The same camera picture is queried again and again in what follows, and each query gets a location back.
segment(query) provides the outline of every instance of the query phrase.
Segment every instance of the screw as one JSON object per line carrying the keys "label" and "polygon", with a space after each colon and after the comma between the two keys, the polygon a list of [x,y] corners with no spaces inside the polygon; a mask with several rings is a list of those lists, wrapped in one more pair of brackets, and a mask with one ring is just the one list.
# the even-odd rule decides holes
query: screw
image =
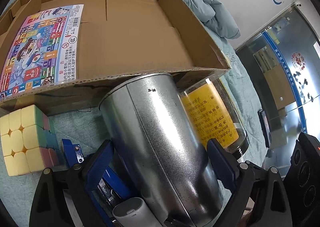
{"label": "screw", "polygon": [[51,169],[50,168],[46,168],[45,170],[43,170],[43,173],[44,174],[49,174],[51,172]]}
{"label": "screw", "polygon": [[246,163],[241,163],[240,167],[244,170],[248,169],[248,165]]}
{"label": "screw", "polygon": [[273,172],[274,174],[278,173],[278,169],[276,169],[275,167],[272,167],[270,170],[271,170],[271,172]]}
{"label": "screw", "polygon": [[77,164],[74,164],[72,169],[73,170],[79,170],[81,168],[81,164],[77,163]]}

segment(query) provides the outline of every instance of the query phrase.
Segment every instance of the blue stripe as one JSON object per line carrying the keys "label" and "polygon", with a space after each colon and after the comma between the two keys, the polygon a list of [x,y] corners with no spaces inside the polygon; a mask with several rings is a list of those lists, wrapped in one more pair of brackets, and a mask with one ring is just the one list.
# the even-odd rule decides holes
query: blue stripe
{"label": "blue stripe", "polygon": [[[273,40],[271,39],[271,37],[268,35],[268,33],[266,31],[262,32],[263,37],[266,39],[266,41],[268,42],[268,44],[270,45],[270,47],[272,48],[272,50],[274,51],[274,53],[276,54],[285,74],[287,75],[289,84],[291,86],[291,89],[293,91],[294,94],[294,98],[296,99],[297,102],[297,106],[302,106],[302,102],[301,102],[301,98],[300,98],[300,94],[298,92],[297,86],[294,82],[294,77],[291,74],[291,71],[287,65],[287,62],[285,61],[283,55],[281,54],[281,52],[279,51],[278,47],[276,46],[276,44],[273,42]],[[303,107],[298,108],[299,111],[299,116],[300,116],[300,120],[301,120],[301,126],[302,126],[302,131],[304,133],[307,133],[307,123],[306,123],[306,117],[304,115],[304,111],[303,111]]]}

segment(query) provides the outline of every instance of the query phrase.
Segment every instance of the yellow label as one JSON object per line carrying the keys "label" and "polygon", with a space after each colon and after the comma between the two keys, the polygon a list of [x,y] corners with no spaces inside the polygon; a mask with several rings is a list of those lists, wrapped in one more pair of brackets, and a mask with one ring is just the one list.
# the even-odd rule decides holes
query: yellow label
{"label": "yellow label", "polygon": [[27,32],[26,35],[25,35],[25,37],[34,36],[34,35],[36,35],[37,33],[38,33],[38,29],[32,30],[32,31],[30,31],[30,32]]}
{"label": "yellow label", "polygon": [[181,100],[205,148],[212,138],[217,139],[223,148],[239,138],[227,108],[212,82],[199,87]]}

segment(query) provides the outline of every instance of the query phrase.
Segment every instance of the white cylinder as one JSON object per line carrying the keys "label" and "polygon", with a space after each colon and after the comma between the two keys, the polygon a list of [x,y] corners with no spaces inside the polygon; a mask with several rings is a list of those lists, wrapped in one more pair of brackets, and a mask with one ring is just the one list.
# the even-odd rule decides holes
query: white cylinder
{"label": "white cylinder", "polygon": [[144,200],[139,197],[118,204],[112,213],[123,227],[162,227]]}

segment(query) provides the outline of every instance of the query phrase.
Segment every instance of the printed label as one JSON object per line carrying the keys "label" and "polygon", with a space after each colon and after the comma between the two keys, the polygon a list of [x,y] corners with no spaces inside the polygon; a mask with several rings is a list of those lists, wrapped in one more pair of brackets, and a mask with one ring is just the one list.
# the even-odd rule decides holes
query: printed label
{"label": "printed label", "polygon": [[7,55],[0,80],[0,98],[76,79],[82,10],[83,5],[70,5],[27,17]]}
{"label": "printed label", "polygon": [[181,100],[205,148],[212,138],[216,138],[223,148],[239,138],[227,108],[212,82],[199,87]]}

